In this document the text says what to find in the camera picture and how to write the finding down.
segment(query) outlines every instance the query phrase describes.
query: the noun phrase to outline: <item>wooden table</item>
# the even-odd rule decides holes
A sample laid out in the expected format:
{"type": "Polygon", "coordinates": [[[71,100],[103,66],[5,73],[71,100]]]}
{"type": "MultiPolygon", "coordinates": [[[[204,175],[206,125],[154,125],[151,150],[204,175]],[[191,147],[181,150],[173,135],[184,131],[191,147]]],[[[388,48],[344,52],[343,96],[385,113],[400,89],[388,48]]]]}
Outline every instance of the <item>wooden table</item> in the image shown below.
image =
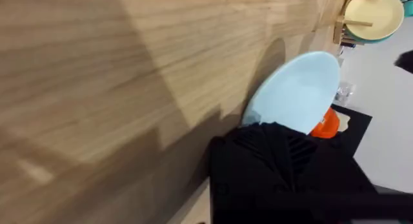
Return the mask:
{"type": "Polygon", "coordinates": [[[0,0],[0,223],[158,223],[344,0],[0,0]]]}

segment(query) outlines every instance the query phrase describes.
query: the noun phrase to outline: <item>wood grain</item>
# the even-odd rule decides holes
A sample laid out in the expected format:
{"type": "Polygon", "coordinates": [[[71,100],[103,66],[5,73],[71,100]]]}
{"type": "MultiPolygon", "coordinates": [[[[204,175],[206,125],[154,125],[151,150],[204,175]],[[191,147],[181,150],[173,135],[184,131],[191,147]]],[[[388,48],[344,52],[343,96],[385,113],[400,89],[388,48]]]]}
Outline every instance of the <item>wood grain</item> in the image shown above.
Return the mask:
{"type": "Polygon", "coordinates": [[[0,0],[0,223],[165,222],[258,81],[332,49],[315,30],[342,4],[0,0]]]}

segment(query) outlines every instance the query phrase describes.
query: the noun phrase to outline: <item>orange object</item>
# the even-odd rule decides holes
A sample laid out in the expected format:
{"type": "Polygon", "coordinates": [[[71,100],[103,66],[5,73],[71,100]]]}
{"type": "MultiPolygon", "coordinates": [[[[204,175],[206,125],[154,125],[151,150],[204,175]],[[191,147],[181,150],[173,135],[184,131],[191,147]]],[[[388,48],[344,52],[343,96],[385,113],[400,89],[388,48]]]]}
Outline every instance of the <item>orange object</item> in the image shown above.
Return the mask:
{"type": "Polygon", "coordinates": [[[337,117],[336,111],[332,108],[327,110],[323,120],[311,131],[311,136],[329,139],[337,134],[340,120],[337,117]]]}

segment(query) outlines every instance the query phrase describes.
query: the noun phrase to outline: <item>dish rack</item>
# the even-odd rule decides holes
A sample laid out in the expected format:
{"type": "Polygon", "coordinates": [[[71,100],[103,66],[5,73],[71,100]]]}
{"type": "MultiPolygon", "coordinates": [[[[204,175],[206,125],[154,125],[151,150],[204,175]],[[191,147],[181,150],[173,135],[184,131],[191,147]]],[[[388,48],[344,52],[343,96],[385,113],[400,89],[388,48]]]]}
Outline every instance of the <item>dish rack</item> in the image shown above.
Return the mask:
{"type": "Polygon", "coordinates": [[[341,43],[350,43],[350,44],[357,44],[357,45],[364,45],[359,41],[354,40],[350,35],[348,35],[345,31],[345,25],[361,25],[361,26],[373,26],[373,23],[365,22],[365,21],[350,21],[345,19],[345,11],[347,9],[348,4],[351,0],[346,0],[344,3],[343,8],[340,11],[340,15],[337,18],[335,28],[334,28],[334,38],[333,42],[335,44],[341,43]]]}

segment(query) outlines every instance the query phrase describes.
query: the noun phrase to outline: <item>yellow plate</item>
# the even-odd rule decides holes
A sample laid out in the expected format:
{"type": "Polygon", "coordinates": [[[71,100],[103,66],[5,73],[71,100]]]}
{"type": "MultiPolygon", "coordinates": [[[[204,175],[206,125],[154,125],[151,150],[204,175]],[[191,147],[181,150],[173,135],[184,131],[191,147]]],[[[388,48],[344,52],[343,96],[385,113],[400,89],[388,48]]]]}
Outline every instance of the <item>yellow plate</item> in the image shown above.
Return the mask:
{"type": "Polygon", "coordinates": [[[392,35],[400,27],[404,12],[400,0],[351,0],[345,19],[373,23],[373,26],[347,25],[347,28],[360,38],[378,40],[392,35]]]}

